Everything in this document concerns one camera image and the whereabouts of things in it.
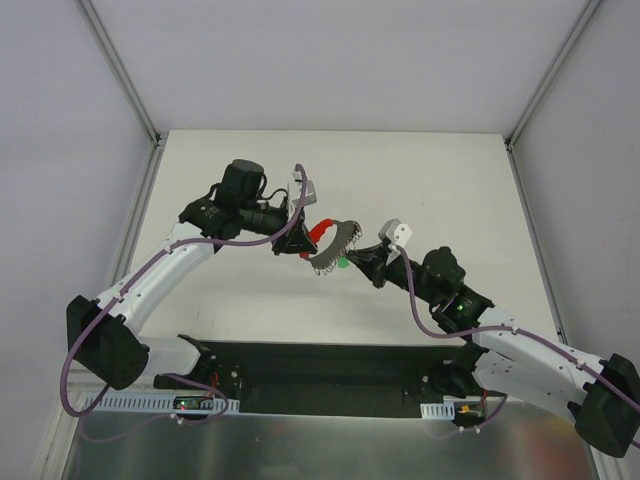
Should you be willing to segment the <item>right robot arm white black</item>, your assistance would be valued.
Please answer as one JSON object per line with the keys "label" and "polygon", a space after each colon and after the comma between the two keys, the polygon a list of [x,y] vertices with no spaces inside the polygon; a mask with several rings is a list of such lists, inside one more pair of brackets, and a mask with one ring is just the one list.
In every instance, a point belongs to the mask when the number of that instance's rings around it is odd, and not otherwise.
{"label": "right robot arm white black", "polygon": [[377,288],[391,283],[429,306],[437,339],[461,338],[471,353],[450,369],[461,394],[481,388],[525,401],[566,420],[591,447],[624,457],[637,447],[639,373],[626,357],[604,359],[525,329],[512,315],[465,283],[451,249],[429,251],[422,262],[383,243],[351,250],[347,259]]}

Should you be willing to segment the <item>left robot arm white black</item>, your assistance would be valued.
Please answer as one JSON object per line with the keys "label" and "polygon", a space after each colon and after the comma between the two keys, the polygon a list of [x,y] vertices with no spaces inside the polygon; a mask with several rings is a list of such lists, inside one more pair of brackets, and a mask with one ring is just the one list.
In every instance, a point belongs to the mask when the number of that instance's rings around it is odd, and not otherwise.
{"label": "left robot arm white black", "polygon": [[221,181],[184,208],[136,269],[93,300],[73,299],[66,310],[65,362],[80,363],[114,390],[166,374],[176,374],[188,388],[204,387],[212,367],[202,346],[185,335],[153,338],[141,332],[165,297],[225,246],[269,244],[275,254],[316,252],[304,224],[305,206],[316,201],[304,167],[294,167],[278,206],[264,197],[266,185],[262,166],[232,161]]}

